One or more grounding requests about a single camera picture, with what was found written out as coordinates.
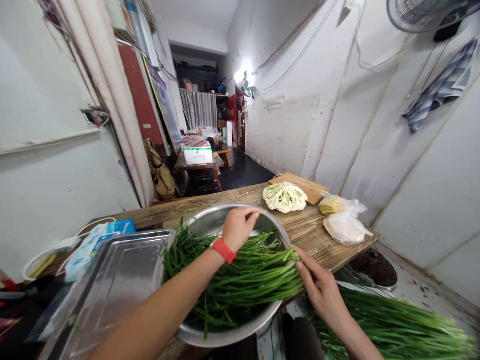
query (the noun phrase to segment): red watch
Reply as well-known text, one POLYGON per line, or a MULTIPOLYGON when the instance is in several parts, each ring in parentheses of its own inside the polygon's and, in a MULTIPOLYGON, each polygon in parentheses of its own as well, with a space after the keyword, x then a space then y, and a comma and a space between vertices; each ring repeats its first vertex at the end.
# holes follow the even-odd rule
POLYGON ((231 264, 237 257, 237 254, 224 243, 222 236, 217 237, 210 247, 215 249, 228 264, 231 264))

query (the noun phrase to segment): wooden stool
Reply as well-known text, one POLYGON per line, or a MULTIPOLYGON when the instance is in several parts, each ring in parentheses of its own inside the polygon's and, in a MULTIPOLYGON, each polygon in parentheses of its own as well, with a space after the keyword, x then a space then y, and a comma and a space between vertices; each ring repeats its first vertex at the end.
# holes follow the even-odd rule
POLYGON ((223 161, 225 163, 228 162, 228 167, 231 168, 232 167, 232 164, 230 163, 230 154, 232 150, 231 149, 223 149, 223 150, 219 150, 219 151, 216 151, 217 154, 219 155, 223 155, 223 156, 226 156, 226 160, 225 158, 223 158, 223 161))

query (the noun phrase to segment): hand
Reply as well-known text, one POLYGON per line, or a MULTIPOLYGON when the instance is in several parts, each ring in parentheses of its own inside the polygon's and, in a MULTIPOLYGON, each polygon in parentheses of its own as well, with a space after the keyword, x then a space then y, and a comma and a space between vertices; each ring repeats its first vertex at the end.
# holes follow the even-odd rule
POLYGON ((316 313, 337 335, 355 322, 340 294, 334 275, 325 270, 311 256, 297 246, 292 247, 300 255, 303 263, 297 261, 296 267, 305 283, 306 292, 316 313))
POLYGON ((260 216, 255 207, 237 207, 230 211, 223 227, 223 242, 236 253, 247 242, 260 216))

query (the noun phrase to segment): curtain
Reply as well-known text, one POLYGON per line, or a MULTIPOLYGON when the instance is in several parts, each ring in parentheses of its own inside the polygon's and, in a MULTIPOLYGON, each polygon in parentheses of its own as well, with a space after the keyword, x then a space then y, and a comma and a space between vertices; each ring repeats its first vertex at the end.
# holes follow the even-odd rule
POLYGON ((190 129, 197 127, 212 127, 217 125, 217 98, 207 92, 180 89, 183 112, 190 129))
POLYGON ((104 1, 58 0, 75 45, 108 111, 140 206, 150 206, 154 184, 124 65, 104 1))

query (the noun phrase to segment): wooden cutting board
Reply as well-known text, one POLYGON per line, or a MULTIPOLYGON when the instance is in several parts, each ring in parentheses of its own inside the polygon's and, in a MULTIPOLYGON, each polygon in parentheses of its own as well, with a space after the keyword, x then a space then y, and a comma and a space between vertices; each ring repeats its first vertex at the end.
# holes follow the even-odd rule
POLYGON ((304 178, 294 175, 290 172, 286 172, 279 177, 273 178, 268 183, 280 184, 283 182, 292 183, 302 189, 308 197, 306 203, 311 206, 317 205, 320 200, 322 200, 322 198, 324 197, 322 195, 322 191, 328 193, 328 191, 330 190, 328 187, 322 186, 312 181, 305 180, 304 178))

